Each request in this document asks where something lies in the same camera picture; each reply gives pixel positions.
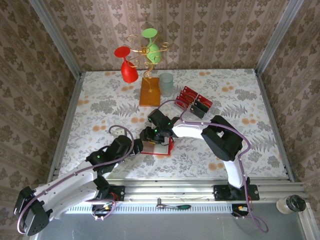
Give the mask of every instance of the floral tablecloth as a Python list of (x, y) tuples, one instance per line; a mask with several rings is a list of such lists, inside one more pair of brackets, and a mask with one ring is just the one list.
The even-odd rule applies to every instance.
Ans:
[[(243, 156), (244, 168), (250, 177), (287, 178), (255, 73), (252, 69), (154, 70), (158, 77), (168, 72), (174, 76), (172, 97), (184, 86), (197, 91), (213, 102), (203, 121), (221, 115), (251, 143)], [(122, 125), (135, 138), (148, 126), (147, 116), (154, 107), (139, 107), (141, 76), (127, 84), (120, 71), (95, 71), (85, 74), (82, 91), (74, 115), (60, 173), (64, 174), (92, 152), (110, 144), (111, 125)], [(181, 110), (167, 103), (161, 108), (170, 118)], [(190, 112), (186, 120), (200, 120)], [(140, 154), (128, 157), (115, 168), (109, 178), (226, 178), (223, 162), (203, 140), (178, 138), (170, 156)]]

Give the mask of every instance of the cable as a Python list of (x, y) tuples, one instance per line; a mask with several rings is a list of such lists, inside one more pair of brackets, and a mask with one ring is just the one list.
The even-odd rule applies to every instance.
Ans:
[(248, 199), (251, 202), (251, 210), (253, 212), (254, 211), (254, 204), (252, 203), (252, 199), (251, 199), (250, 195), (248, 196)]
[[(269, 228), (268, 228), (268, 225), (266, 224), (265, 221), (263, 221), (260, 217), (257, 217), (255, 215), (253, 215), (252, 213), (252, 210), (251, 210), (251, 207), (250, 207), (250, 202), (249, 202), (249, 195), (248, 195), (248, 186), (247, 186), (247, 181), (246, 181), (246, 174), (245, 174), (245, 170), (244, 170), (244, 166), (242, 164), (242, 159), (241, 159), (241, 156), (246, 154), (250, 148), (251, 148), (251, 144), (249, 142), (249, 140), (244, 136), (242, 135), (240, 132), (238, 132), (237, 130), (235, 130), (234, 128), (232, 127), (229, 127), (229, 126), (225, 126), (225, 125), (222, 125), (222, 124), (218, 124), (218, 123), (212, 123), (212, 122), (194, 122), (194, 121), (185, 121), (183, 120), (182, 116), (183, 114), (187, 111), (187, 105), (180, 101), (180, 100), (177, 100), (177, 99), (171, 99), (171, 100), (167, 100), (167, 101), (164, 101), (159, 107), (158, 109), (163, 106), (164, 104), (166, 103), (169, 103), (169, 102), (176, 102), (176, 101), (179, 101), (181, 103), (184, 104), (185, 108), (183, 110), (183, 112), (181, 113), (180, 115), (180, 120), (184, 123), (184, 124), (188, 124), (188, 125), (196, 125), (196, 126), (203, 126), (203, 125), (206, 125), (206, 126), (215, 126), (215, 127), (220, 127), (220, 128), (224, 128), (224, 129), (227, 129), (235, 134), (237, 134), (239, 137), (241, 137), (247, 144), (247, 148), (246, 150), (242, 151), (239, 155), (238, 155), (238, 160), (239, 160), (239, 165), (240, 165), (240, 169), (241, 169), (241, 173), (242, 173), (242, 180), (244, 181), (244, 192), (245, 192), (245, 201), (246, 201), (246, 204), (248, 206), (248, 210), (249, 210), (249, 213), (250, 213), (250, 217), (252, 218), (253, 222), (255, 223), (255, 225), (263, 232), (263, 233), (268, 233), (269, 232)], [(258, 223), (258, 220), (261, 221), (265, 227), (266, 227), (266, 230), (262, 229)]]
[(110, 194), (113, 196), (113, 200), (115, 200), (116, 202), (119, 202), (119, 196), (116, 193), (110, 192)]
[(161, 145), (161, 146), (168, 146), (168, 145), (170, 145), (170, 144), (173, 144), (173, 143), (175, 142), (174, 139), (173, 139), (172, 137), (170, 137), (170, 139), (171, 139), (172, 142), (169, 141), (169, 143), (167, 143), (167, 144), (161, 144), (161, 143), (160, 143), (160, 145)]
[(23, 210), (21, 211), (20, 215), (19, 215), (19, 218), (18, 218), (18, 221), (17, 221), (17, 224), (16, 224), (16, 228), (17, 228), (17, 231), (20, 233), (20, 234), (26, 234), (23, 230), (20, 229), (20, 223), (21, 223), (21, 220), (22, 220), (22, 217), (23, 215), (26, 213), (26, 211), (29, 209), (29, 207), (34, 203), (34, 201), (36, 201), (38, 198), (40, 198), (41, 196), (47, 194), (50, 190), (52, 190), (53, 188), (55, 188), (56, 186), (62, 184), (63, 182), (65, 182), (66, 180), (72, 178), (73, 176), (76, 176), (86, 170), (90, 170), (90, 169), (94, 169), (94, 168), (98, 168), (98, 167), (101, 167), (101, 166), (105, 166), (105, 165), (110, 165), (110, 164), (114, 164), (114, 163), (117, 163), (117, 162), (120, 162), (122, 161), (123, 159), (125, 159), (131, 152), (132, 150), (134, 149), (134, 136), (132, 135), (132, 133), (124, 126), (120, 126), (120, 125), (112, 125), (110, 128), (109, 128), (109, 133), (111, 134), (111, 129), (112, 128), (115, 128), (115, 127), (118, 127), (118, 128), (122, 128), (124, 129), (124, 131), (127, 131), (131, 137), (131, 147), (129, 149), (129, 151), (123, 155), (122, 157), (118, 158), (118, 159), (115, 159), (115, 160), (112, 160), (112, 161), (107, 161), (107, 162), (103, 162), (103, 163), (100, 163), (100, 164), (96, 164), (96, 165), (93, 165), (93, 166), (88, 166), (88, 167), (85, 167), (85, 168), (82, 168), (76, 172), (74, 172), (73, 174), (70, 174), (68, 176), (66, 176), (65, 178), (61, 179), (60, 181), (56, 182), (55, 184), (53, 184), (52, 186), (48, 187), (46, 190), (40, 192), (38, 195), (36, 195), (33, 199), (31, 199), (30, 202), (28, 202), (26, 204), (26, 206), (23, 208)]
[[(103, 218), (106, 219), (106, 218), (109, 217), (110, 214), (116, 209), (116, 206), (117, 206), (116, 201), (114, 201), (114, 200), (112, 200), (112, 199), (106, 199), (106, 200), (88, 200), (88, 201), (86, 201), (86, 202), (88, 202), (88, 203), (101, 203), (101, 202), (104, 202), (104, 201), (106, 201), (106, 202), (112, 202), (111, 210), (110, 210), (105, 216), (103, 216)], [(94, 212), (93, 212), (92, 215), (93, 215), (94, 217), (96, 217), (96, 212), (99, 212), (101, 209), (106, 210), (104, 207), (97, 208), (97, 209), (94, 210)]]
[[(249, 215), (242, 216), (239, 213), (237, 213), (236, 211), (234, 211), (233, 213), (238, 215), (240, 218), (251, 218), (251, 216), (249, 216)], [(260, 218), (258, 216), (254, 216), (254, 217), (266, 225), (265, 221), (263, 221), (262, 218)]]

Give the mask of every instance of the wooden base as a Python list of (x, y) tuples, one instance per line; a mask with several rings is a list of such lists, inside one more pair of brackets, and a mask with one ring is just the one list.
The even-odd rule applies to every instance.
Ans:
[(159, 78), (153, 77), (149, 79), (149, 83), (142, 79), (139, 106), (141, 107), (158, 107), (160, 106), (161, 93), (159, 89)]

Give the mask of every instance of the frosted glass cup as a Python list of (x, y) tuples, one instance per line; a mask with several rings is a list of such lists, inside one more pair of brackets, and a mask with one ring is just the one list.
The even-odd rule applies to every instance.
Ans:
[(174, 91), (174, 76), (170, 73), (162, 73), (159, 76), (159, 89), (161, 96), (170, 97)]

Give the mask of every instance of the gold wire stand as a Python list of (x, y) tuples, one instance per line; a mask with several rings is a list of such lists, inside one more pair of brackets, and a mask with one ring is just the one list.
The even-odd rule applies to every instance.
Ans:
[[(152, 46), (155, 42), (156, 42), (156, 40), (157, 40), (157, 38), (158, 38), (158, 36), (156, 36), (155, 38), (154, 38), (154, 40), (152, 41), (152, 43), (150, 44), (150, 46)], [(131, 67), (131, 68), (136, 68), (136, 67), (138, 67), (139, 65), (140, 65), (140, 61), (138, 60), (138, 58), (140, 58), (141, 56), (144, 56), (145, 57), (145, 59), (146, 59), (146, 61), (143, 63), (144, 64), (144, 67), (147, 69), (144, 73), (143, 73), (143, 75), (142, 75), (142, 80), (145, 80), (148, 84), (149, 84), (149, 93), (152, 93), (152, 88), (151, 88), (151, 84), (150, 84), (150, 80), (152, 79), (152, 73), (151, 73), (151, 71), (154, 69), (154, 67), (155, 67), (155, 65), (157, 65), (158, 63), (160, 63), (161, 62), (161, 60), (162, 60), (162, 58), (161, 58), (161, 56), (155, 56), (154, 57), (154, 61), (156, 62), (156, 59), (157, 58), (160, 58), (160, 60), (157, 62), (157, 63), (153, 63), (148, 57), (147, 57), (147, 54), (149, 54), (149, 53), (159, 53), (159, 52), (165, 52), (165, 51), (168, 51), (170, 48), (170, 43), (169, 42), (163, 42), (162, 43), (162, 49), (160, 49), (160, 50), (158, 50), (158, 51), (150, 51), (150, 48), (149, 47), (147, 47), (147, 46), (143, 46), (142, 45), (142, 41), (141, 41), (141, 39), (140, 39), (140, 37), (138, 36), (138, 35), (136, 35), (136, 34), (131, 34), (131, 35), (129, 35), (127, 38), (126, 38), (126, 40), (128, 41), (128, 42), (132, 42), (132, 41), (134, 41), (134, 39), (138, 39), (138, 41), (139, 41), (139, 43), (140, 43), (140, 46), (141, 46), (141, 49), (140, 50), (135, 50), (135, 49), (131, 49), (130, 48), (130, 50), (131, 51), (133, 51), (133, 52), (135, 52), (135, 53), (138, 53), (138, 56), (135, 56), (134, 58), (131, 58), (129, 61), (132, 63), (132, 66), (129, 64), (129, 66)]]

